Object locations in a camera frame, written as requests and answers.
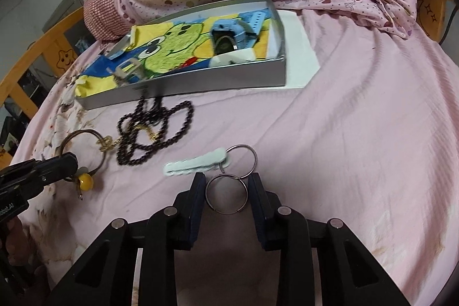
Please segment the pale green hair clip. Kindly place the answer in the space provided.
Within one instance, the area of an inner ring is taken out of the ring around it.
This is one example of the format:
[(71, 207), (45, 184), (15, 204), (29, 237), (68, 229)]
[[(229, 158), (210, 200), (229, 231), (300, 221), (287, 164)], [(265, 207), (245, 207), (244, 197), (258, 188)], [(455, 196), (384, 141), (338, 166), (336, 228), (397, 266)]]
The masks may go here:
[(196, 158), (172, 161), (164, 166), (165, 176), (179, 176), (227, 167), (231, 163), (229, 153), (222, 147)]

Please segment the pink floral bedsheet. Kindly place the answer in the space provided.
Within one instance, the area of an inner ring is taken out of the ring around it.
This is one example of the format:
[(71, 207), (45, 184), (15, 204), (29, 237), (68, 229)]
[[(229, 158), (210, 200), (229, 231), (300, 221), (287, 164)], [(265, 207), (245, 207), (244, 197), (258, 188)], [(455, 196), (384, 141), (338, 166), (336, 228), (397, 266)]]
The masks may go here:
[(256, 168), (304, 217), (341, 218), (412, 305), (434, 302), (458, 263), (458, 67), (417, 28), (402, 40), (344, 16), (299, 20), (320, 65), (305, 88), (190, 95), (190, 130), (136, 167), (102, 161), (90, 135), (116, 136), (134, 103), (62, 110), (70, 76), (56, 84), (14, 159), (50, 158), (83, 129), (69, 149), (97, 173), (83, 198), (59, 182), (20, 217), (52, 283), (113, 219), (146, 219), (189, 187), (191, 176), (164, 175), (166, 163), (223, 147), (232, 174)]

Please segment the grey cardboard box tray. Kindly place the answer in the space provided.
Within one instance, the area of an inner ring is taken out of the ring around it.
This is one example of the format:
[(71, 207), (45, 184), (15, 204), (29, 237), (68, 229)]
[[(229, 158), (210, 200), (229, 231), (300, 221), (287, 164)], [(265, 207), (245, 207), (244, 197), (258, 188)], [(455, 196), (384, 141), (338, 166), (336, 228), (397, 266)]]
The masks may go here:
[(229, 89), (278, 88), (286, 84), (285, 32), (272, 0), (223, 0), (199, 5), (163, 17), (161, 22), (189, 22), (206, 16), (252, 12), (267, 8), (271, 12), (268, 57), (214, 68), (185, 68), (158, 78), (140, 81), (75, 100), (86, 110), (139, 100), (142, 95), (170, 96)]

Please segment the grey claw hair clip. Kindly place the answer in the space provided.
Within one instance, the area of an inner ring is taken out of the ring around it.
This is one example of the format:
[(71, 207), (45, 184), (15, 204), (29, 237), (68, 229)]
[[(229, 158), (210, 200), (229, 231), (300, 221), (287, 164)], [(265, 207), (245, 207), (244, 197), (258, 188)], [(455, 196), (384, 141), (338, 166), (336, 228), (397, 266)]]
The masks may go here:
[(134, 57), (123, 61), (114, 70), (107, 68), (107, 72), (114, 78), (117, 87), (146, 80), (143, 63)]

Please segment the white box lid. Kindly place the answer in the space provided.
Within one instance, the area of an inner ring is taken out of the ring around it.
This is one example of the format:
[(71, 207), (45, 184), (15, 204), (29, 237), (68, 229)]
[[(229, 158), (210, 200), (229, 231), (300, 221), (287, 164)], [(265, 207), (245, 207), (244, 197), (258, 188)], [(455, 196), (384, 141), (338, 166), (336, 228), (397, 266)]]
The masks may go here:
[(298, 15), (285, 10), (279, 10), (278, 14), (285, 32), (284, 89), (303, 89), (319, 71), (320, 65)]

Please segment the blue kids smartwatch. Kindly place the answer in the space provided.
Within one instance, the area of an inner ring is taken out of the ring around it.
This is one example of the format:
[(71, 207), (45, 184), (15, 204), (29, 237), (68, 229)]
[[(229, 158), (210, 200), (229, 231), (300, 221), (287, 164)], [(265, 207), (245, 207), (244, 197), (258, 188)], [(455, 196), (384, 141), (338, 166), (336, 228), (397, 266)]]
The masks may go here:
[(268, 9), (242, 12), (214, 21), (209, 31), (214, 55), (253, 48), (260, 41), (261, 32), (269, 30), (270, 21)]

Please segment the red checked pillow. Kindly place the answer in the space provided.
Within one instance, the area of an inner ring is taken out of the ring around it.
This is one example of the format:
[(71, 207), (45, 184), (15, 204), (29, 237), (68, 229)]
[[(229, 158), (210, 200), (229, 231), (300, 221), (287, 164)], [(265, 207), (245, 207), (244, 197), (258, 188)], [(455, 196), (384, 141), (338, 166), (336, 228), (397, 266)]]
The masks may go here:
[(85, 26), (96, 40), (114, 41), (138, 22), (128, 0), (85, 0)]

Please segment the grey wall panel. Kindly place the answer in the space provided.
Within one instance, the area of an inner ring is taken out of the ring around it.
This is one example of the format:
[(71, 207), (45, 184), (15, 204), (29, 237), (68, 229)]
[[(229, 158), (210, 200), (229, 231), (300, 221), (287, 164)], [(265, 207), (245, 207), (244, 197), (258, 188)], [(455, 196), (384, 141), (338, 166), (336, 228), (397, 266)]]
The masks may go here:
[(58, 22), (81, 7), (83, 7), (83, 0), (61, 0), (57, 8), (51, 13), (47, 22), (43, 25), (42, 32), (46, 33)]

